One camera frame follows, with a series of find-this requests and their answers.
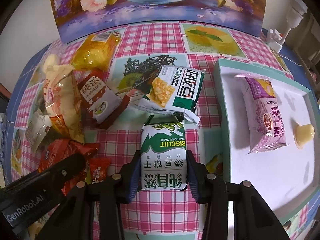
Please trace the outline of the red flower snack packet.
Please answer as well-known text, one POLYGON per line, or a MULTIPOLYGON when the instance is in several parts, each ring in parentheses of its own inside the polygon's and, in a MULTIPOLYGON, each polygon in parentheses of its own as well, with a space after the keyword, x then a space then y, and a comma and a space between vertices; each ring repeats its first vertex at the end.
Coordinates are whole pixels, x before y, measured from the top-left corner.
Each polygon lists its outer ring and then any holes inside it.
POLYGON ((100 148, 100 144, 86 143, 81 144, 71 139, 56 139, 53 141, 46 150, 41 154, 38 171, 42 172, 54 164, 68 158, 69 156, 80 153, 86 159, 86 165, 88 168, 84 168, 82 171, 73 176, 69 181, 65 182, 62 192, 65 196, 69 191, 80 181, 84 181, 87 178, 88 171, 90 170, 91 180, 98 178, 98 168, 106 169, 110 164, 110 161, 105 158, 97 158, 96 154, 100 148))

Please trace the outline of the small red candy packet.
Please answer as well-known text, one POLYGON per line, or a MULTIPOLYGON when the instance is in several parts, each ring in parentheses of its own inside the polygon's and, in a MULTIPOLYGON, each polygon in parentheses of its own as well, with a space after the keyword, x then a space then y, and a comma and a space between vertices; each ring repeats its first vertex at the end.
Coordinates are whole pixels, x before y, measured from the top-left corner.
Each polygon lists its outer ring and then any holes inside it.
POLYGON ((88 160, 89 184, 103 182, 107 177, 107 169, 111 164, 111 158, 99 157, 88 160))

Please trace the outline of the white snack packet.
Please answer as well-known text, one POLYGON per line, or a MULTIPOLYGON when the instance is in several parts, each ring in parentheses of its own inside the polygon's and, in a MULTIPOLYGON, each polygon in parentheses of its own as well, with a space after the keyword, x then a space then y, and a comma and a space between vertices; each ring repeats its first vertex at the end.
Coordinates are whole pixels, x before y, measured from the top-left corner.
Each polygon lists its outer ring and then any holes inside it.
POLYGON ((33 153, 39 148, 51 125, 50 117, 47 114, 43 114, 40 109, 33 113, 25 133, 33 153))

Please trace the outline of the beige swiss roll packet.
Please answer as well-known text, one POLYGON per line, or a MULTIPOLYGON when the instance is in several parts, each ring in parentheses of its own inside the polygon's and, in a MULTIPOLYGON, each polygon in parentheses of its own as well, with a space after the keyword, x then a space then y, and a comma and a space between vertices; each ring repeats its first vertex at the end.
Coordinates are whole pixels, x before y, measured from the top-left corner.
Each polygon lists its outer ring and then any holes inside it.
POLYGON ((44 103, 57 133, 84 144, 81 95, 73 70, 69 64, 47 67, 43 85, 44 103))

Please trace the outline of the red white milk biscuit packet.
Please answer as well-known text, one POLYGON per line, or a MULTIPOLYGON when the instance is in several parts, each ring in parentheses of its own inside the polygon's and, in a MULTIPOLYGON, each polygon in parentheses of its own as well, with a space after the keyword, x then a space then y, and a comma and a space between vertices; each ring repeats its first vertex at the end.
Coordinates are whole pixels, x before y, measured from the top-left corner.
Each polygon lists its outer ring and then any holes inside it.
POLYGON ((109 129, 127 108, 130 97, 118 96, 103 81, 103 71, 95 68, 79 84, 82 107, 92 118, 93 127, 109 129))

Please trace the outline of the purple swiss roll packet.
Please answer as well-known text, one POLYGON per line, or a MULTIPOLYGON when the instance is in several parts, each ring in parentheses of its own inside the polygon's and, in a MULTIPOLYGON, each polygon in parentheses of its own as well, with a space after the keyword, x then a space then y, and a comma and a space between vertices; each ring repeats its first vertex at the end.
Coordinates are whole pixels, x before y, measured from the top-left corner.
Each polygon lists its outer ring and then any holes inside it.
POLYGON ((267 152, 287 145, 278 100, 268 77, 237 74, 243 94, 250 136, 250 153, 267 152))

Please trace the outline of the yellow jelly cup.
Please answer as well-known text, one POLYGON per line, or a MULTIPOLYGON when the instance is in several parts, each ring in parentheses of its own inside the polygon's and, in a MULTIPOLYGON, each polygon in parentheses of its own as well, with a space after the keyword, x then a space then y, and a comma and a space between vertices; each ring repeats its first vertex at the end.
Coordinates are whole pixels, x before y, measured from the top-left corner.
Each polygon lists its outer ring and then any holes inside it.
POLYGON ((295 144, 299 150, 303 149, 303 146, 312 140, 315 136, 315 129, 312 124, 299 125, 295 124, 293 128, 293 137, 295 144))

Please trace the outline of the green mung bean biscuit packet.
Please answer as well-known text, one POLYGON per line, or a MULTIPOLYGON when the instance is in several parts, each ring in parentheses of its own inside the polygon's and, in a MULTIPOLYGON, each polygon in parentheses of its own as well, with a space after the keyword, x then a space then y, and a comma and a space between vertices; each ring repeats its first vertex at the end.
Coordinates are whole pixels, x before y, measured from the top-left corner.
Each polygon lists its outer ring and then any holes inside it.
POLYGON ((140 143, 143 190, 183 190, 187 186, 187 145, 184 124, 154 122, 148 117, 142 126, 140 143))

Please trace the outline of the round pastry clear wrapper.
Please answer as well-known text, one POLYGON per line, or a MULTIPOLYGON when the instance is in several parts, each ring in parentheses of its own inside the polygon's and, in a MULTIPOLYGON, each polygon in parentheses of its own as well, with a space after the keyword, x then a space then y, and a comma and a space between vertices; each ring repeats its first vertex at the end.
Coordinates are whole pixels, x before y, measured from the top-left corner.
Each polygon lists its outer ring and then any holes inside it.
POLYGON ((44 73, 46 73, 47 68, 49 66, 55 66, 55 65, 58 65, 59 63, 60 63, 60 57, 57 54, 50 54, 45 59, 43 66, 42 66, 42 70, 44 73))

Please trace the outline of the yellow clear cake packet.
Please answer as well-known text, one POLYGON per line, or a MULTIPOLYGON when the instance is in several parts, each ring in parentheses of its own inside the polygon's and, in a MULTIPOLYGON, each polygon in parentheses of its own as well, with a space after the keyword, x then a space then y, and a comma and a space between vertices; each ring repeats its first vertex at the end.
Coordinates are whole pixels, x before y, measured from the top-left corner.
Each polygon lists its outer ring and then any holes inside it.
POLYGON ((79 71, 98 68, 106 72, 120 39, 118 31, 89 35, 74 54, 71 65, 79 71))

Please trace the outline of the white green cracker packet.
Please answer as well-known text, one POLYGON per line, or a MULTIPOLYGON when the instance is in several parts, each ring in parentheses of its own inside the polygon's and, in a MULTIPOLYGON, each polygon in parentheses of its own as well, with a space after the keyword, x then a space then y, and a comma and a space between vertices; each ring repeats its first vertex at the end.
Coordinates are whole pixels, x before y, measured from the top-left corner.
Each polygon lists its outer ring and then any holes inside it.
POLYGON ((189 122, 199 124, 195 114, 205 72, 182 66, 163 66, 153 79, 150 90, 135 104, 149 113, 183 115, 189 122))

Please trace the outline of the white teal-rimmed tray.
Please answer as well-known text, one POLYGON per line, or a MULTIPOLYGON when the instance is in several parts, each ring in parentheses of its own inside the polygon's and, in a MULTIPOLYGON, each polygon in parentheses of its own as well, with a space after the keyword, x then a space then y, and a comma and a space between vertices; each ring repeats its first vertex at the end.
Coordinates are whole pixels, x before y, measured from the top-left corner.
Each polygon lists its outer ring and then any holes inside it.
POLYGON ((279 71, 219 59, 223 177, 250 181, 281 222, 319 206, 319 108, 279 71))

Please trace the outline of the flower painting canvas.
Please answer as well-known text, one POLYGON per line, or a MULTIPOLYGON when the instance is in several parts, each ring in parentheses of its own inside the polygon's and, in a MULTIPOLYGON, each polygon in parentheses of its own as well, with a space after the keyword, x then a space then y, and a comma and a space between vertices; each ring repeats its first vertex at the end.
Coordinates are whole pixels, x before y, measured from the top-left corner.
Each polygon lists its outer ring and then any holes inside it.
POLYGON ((193 21, 258 35, 266 0, 50 0, 63 42, 150 21, 193 21))

